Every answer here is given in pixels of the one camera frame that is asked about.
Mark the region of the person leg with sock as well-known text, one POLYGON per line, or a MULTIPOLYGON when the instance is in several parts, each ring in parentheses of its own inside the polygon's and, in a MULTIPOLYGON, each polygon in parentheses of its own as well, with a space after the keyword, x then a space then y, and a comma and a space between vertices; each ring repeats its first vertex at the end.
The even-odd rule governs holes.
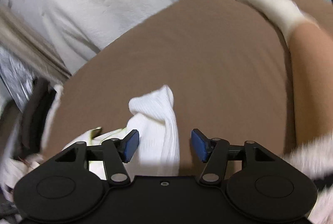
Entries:
POLYGON ((318 184, 332 184, 332 37, 292 0, 237 0, 264 14, 288 46, 298 149, 287 158, 318 184))

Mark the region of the folded dark brown garment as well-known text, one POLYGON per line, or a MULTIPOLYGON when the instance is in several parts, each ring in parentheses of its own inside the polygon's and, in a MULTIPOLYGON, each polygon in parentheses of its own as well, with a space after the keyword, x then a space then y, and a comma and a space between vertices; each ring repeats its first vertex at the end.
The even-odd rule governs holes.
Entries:
POLYGON ((45 78, 33 80, 33 92, 27 102, 21 120, 21 156, 38 153, 46 117, 55 99, 56 91, 45 78))

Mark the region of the silver quilted insulation sheet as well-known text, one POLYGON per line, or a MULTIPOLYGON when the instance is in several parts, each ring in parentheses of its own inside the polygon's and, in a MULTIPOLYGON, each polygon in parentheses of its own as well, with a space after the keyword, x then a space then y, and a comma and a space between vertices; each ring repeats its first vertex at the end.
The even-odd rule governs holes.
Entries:
POLYGON ((24 62, 1 46, 1 79, 20 111, 32 95, 35 76, 24 62))

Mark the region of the white waffle knit garment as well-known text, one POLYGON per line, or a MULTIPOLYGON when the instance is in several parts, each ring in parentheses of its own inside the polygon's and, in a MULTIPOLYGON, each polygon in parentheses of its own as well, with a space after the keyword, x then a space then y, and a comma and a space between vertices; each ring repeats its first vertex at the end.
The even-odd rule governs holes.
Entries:
POLYGON ((151 93, 129 101, 132 117, 123 129, 101 134, 100 127, 88 130, 65 147, 76 142, 88 146, 101 145, 111 138, 123 139, 131 130, 139 132, 139 146, 132 159, 124 167, 133 179, 136 175, 177 176, 179 170, 178 128, 173 110, 174 96, 164 85, 151 93))

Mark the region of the folded cream garment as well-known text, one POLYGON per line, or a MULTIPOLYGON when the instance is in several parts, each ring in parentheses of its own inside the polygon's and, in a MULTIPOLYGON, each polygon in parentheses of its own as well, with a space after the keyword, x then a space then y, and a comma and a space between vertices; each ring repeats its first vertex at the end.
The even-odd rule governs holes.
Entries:
POLYGON ((63 95, 63 86, 60 84, 56 84, 54 86, 54 90, 56 91, 56 94, 55 94, 54 101, 52 102, 52 105, 46 116, 45 127, 44 127, 42 138, 41 138, 41 151, 44 151, 47 148, 48 140, 51 135, 51 129, 52 129, 52 125, 54 122, 54 118, 55 118, 56 112, 61 103, 61 97, 63 95))

